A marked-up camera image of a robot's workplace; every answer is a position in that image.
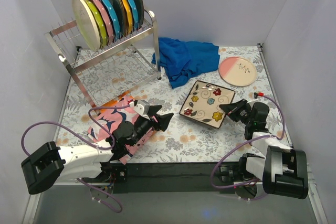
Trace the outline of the square floral plate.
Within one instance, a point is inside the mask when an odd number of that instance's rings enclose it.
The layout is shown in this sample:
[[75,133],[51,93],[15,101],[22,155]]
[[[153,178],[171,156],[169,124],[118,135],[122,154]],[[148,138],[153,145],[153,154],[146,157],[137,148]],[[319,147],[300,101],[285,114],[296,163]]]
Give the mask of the square floral plate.
[[235,91],[215,84],[197,80],[179,111],[192,121],[219,129],[226,113],[220,105],[232,103]]

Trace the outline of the pink cream round plate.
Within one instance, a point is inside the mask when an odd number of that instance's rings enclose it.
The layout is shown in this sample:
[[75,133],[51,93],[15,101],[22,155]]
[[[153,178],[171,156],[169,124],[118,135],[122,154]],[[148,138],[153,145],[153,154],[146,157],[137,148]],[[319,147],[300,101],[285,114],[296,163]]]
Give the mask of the pink cream round plate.
[[257,80],[256,67],[247,59],[228,57],[218,66],[220,77],[228,84],[246,87]]

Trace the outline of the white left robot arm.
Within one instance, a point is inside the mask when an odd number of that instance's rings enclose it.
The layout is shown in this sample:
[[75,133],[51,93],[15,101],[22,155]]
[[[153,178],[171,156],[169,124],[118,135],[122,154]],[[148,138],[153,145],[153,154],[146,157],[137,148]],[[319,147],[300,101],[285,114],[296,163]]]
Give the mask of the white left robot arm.
[[111,161],[126,164],[146,141],[159,131],[166,131],[173,113],[159,115],[160,105],[144,100],[131,100],[127,105],[105,106],[103,115],[111,115],[106,125],[95,124],[107,133],[104,140],[91,143],[85,138],[79,146],[57,146],[54,141],[43,144],[21,163],[29,194],[36,195],[55,182],[90,178],[106,182],[111,178]]

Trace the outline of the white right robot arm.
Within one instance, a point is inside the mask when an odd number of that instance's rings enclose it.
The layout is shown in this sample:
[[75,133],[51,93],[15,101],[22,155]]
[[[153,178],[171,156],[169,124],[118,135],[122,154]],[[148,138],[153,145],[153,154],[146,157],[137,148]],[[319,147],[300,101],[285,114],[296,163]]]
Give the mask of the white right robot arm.
[[305,199],[308,195],[306,153],[283,144],[269,133],[266,128],[269,106],[262,102],[250,105],[242,99],[219,107],[231,120],[245,125],[246,144],[263,154],[243,155],[238,176],[246,181],[253,177],[260,179],[267,194]]

